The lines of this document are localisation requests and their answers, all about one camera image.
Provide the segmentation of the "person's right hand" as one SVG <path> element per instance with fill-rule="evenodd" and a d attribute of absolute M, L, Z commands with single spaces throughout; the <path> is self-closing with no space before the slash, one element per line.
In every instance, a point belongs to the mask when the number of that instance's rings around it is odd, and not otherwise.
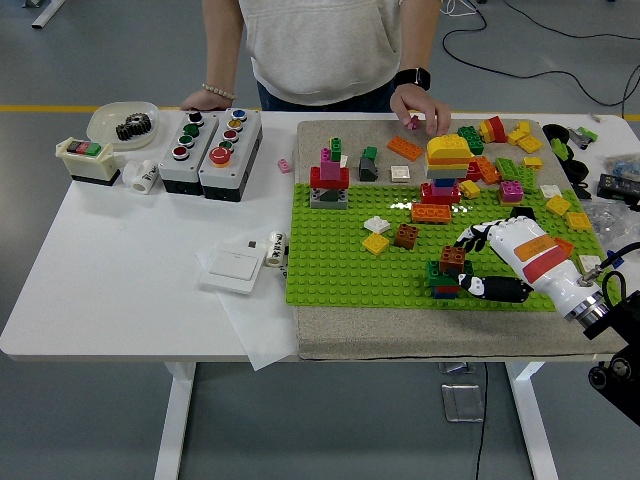
<path fill-rule="evenodd" d="M 231 105 L 232 101 L 223 96 L 207 90 L 199 90 L 187 97 L 181 103 L 180 109 L 183 111 L 221 111 L 226 110 Z"/>

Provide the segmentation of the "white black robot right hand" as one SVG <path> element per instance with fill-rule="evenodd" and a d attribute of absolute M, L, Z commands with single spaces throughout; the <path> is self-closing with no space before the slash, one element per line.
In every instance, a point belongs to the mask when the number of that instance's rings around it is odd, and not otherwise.
<path fill-rule="evenodd" d="M 454 245 L 466 251 L 479 251 L 488 245 L 517 274 L 516 277 L 476 277 L 449 268 L 447 274 L 475 297 L 523 303 L 536 291 L 549 296 L 556 311 L 566 320 L 577 320 L 585 327 L 608 311 L 600 287 L 584 280 L 565 251 L 536 221 L 526 216 L 471 226 Z"/>

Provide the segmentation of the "person's left hand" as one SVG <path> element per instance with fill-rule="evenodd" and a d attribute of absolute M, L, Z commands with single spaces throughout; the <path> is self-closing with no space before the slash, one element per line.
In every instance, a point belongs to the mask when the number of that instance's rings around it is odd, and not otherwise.
<path fill-rule="evenodd" d="M 426 133 L 431 136 L 447 134 L 452 121 L 449 105 L 415 84 L 398 86 L 391 95 L 390 108 L 405 127 L 411 123 L 411 111 L 421 112 L 425 117 Z"/>

